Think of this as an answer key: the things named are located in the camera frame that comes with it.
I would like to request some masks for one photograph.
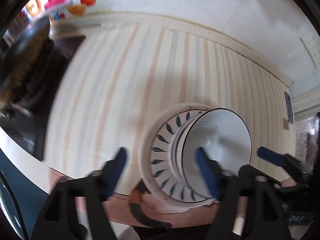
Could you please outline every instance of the dark leaf pattern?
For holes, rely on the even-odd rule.
[[[165,162],[164,160],[153,160],[151,162],[151,164],[158,164],[158,163],[161,163],[161,162]]]
[[[181,119],[178,115],[177,115],[176,122],[177,122],[178,127],[180,127],[181,126]]]
[[[154,152],[167,152],[167,151],[165,151],[165,150],[163,150],[163,149],[160,149],[160,148],[158,148],[158,147],[152,147],[151,148]]]
[[[168,143],[166,139],[164,139],[160,134],[157,135],[158,139],[162,142]]]
[[[161,173],[164,172],[164,171],[165,171],[165,169],[164,169],[164,170],[157,171],[155,174],[153,174],[153,177],[154,177],[154,178],[159,177],[159,176],[161,175]]]
[[[169,181],[170,178],[166,179],[164,182],[161,183],[160,188],[163,188],[167,182]]]
[[[193,201],[196,201],[195,193],[193,192],[193,190],[191,190],[191,198]]]
[[[177,183],[176,183],[176,184],[174,184],[174,185],[171,187],[171,189],[170,189],[170,193],[169,193],[169,197],[171,197],[171,196],[173,195],[174,190],[175,190],[175,188],[176,188],[176,185],[177,185]]]
[[[168,130],[169,133],[174,134],[173,131],[172,131],[171,126],[168,123],[167,123],[167,130]]]
[[[184,200],[184,186],[183,186],[181,193],[180,193],[180,199],[181,199],[181,201]]]

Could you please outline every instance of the frying pan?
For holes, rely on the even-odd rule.
[[[21,92],[24,91],[25,95],[30,96],[37,87],[47,64],[39,68],[36,62],[43,52],[44,45],[50,46],[49,30],[48,17],[28,25],[4,55],[0,62],[0,110],[6,107],[18,110],[23,108],[19,105],[19,100],[24,96]]]

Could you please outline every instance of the wall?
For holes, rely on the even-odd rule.
[[[223,32],[286,74],[294,82],[292,97],[320,86],[320,70],[300,40],[308,32],[318,35],[292,0],[97,0],[85,13],[110,8],[181,17]]]
[[[310,166],[317,153],[319,118],[309,117],[296,122],[296,158]]]
[[[302,120],[320,112],[320,87],[292,99],[295,120]]]

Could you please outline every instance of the wall socket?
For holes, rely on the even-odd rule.
[[[300,39],[302,40],[307,51],[309,52],[313,62],[315,63],[316,68],[320,68],[320,39],[319,39],[319,37],[312,32],[308,32],[305,35],[302,35],[300,37]]]

